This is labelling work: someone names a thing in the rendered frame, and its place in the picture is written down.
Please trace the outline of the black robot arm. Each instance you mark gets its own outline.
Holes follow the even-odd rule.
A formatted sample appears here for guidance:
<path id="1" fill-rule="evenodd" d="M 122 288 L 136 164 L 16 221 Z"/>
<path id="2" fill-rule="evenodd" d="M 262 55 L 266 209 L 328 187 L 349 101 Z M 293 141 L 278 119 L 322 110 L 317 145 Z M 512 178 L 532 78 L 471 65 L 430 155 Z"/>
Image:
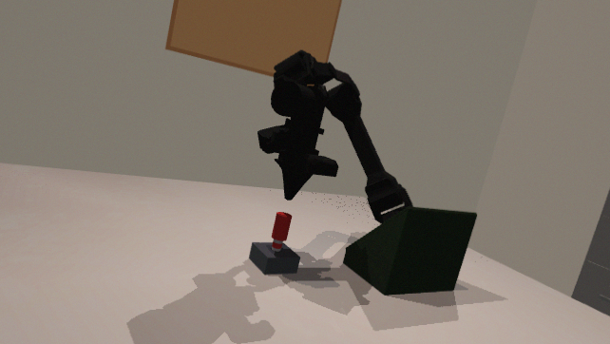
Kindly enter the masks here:
<path id="1" fill-rule="evenodd" d="M 348 73 L 336 69 L 331 62 L 318 62 L 303 50 L 279 62 L 274 69 L 271 106 L 277 114 L 321 123 L 326 106 L 343 123 L 368 178 L 365 191 L 375 220 L 382 224 L 408 206 L 413 207 L 406 188 L 385 171 L 378 157 L 360 116 L 359 89 Z M 333 78 L 342 84 L 327 91 L 323 84 Z M 297 123 L 290 126 L 288 118 L 284 125 L 261 129 L 257 135 L 260 149 L 267 154 L 288 147 L 299 150 L 299 127 Z M 403 203 L 404 206 L 381 215 Z"/>

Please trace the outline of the grey marker with red band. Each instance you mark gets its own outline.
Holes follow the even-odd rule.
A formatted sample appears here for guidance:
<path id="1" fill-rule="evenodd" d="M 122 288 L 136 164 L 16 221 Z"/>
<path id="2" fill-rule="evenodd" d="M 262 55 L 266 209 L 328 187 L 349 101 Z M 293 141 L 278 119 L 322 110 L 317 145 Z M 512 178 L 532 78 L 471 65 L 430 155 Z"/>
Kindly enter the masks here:
<path id="1" fill-rule="evenodd" d="M 273 245 L 272 245 L 272 250 L 276 251 L 276 252 L 280 252 L 281 251 L 281 246 L 282 246 L 282 242 L 280 240 L 273 240 Z"/>

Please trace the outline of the dark red cylinder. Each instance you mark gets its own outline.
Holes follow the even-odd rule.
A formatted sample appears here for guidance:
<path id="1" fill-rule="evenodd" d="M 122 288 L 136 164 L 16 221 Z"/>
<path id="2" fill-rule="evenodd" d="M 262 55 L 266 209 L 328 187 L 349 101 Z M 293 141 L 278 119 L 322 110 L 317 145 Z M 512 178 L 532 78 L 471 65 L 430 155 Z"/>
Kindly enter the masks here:
<path id="1" fill-rule="evenodd" d="M 276 220 L 272 233 L 272 238 L 280 241 L 287 240 L 291 224 L 292 215 L 284 212 L 276 213 Z"/>

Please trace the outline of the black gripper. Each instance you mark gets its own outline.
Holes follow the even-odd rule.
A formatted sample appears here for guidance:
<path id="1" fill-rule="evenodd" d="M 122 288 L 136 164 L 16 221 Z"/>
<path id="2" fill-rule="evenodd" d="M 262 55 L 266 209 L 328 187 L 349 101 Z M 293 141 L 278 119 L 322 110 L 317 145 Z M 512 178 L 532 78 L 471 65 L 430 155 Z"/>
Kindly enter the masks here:
<path id="1" fill-rule="evenodd" d="M 291 201 L 300 188 L 312 175 L 336 177 L 338 164 L 325 156 L 318 156 L 315 149 L 318 134 L 324 133 L 321 123 L 291 117 L 290 126 L 297 123 L 299 127 L 299 150 L 291 147 L 281 149 L 275 161 L 282 169 L 284 198 Z"/>

